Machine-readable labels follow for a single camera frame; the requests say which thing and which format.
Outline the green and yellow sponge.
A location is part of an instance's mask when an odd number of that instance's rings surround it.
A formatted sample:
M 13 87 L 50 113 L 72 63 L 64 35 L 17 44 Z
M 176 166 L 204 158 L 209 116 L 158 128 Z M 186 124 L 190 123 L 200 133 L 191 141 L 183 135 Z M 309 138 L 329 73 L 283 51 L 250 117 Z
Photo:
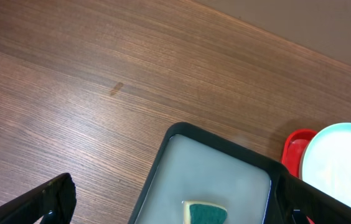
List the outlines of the green and yellow sponge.
M 184 201 L 184 224 L 224 224 L 228 218 L 225 207 L 209 202 Z

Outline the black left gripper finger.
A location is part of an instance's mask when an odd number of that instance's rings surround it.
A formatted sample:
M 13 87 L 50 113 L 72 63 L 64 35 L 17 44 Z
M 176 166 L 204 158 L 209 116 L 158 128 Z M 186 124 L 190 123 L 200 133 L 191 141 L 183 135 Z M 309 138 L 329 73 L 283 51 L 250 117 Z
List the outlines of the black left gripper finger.
M 76 188 L 69 173 L 60 174 L 46 183 L 0 206 L 0 224 L 63 223 L 72 220 Z

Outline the red plastic serving tray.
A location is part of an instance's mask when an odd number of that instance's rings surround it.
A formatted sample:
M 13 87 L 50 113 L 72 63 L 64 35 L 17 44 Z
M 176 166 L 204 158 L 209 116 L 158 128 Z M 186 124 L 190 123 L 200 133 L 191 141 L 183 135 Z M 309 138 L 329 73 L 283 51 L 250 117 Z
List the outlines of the red plastic serving tray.
M 281 163 L 294 177 L 300 178 L 302 156 L 306 147 L 316 134 L 317 131 L 311 129 L 298 129 L 286 139 Z

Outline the black rectangular water tray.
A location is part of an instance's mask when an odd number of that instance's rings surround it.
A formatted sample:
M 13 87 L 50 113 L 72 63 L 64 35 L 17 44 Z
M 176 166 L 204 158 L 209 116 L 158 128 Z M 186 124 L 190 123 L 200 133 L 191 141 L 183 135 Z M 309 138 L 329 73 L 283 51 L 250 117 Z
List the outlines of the black rectangular water tray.
M 130 223 L 184 223 L 188 206 L 220 205 L 227 223 L 351 223 L 351 207 L 281 163 L 189 123 L 162 140 Z

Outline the mint green plate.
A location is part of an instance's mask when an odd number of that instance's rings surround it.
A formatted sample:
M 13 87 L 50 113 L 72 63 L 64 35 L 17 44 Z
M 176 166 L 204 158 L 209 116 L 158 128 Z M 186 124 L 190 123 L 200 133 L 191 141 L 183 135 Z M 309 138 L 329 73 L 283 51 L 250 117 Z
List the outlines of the mint green plate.
M 299 177 L 351 207 L 351 123 L 330 125 L 309 142 Z

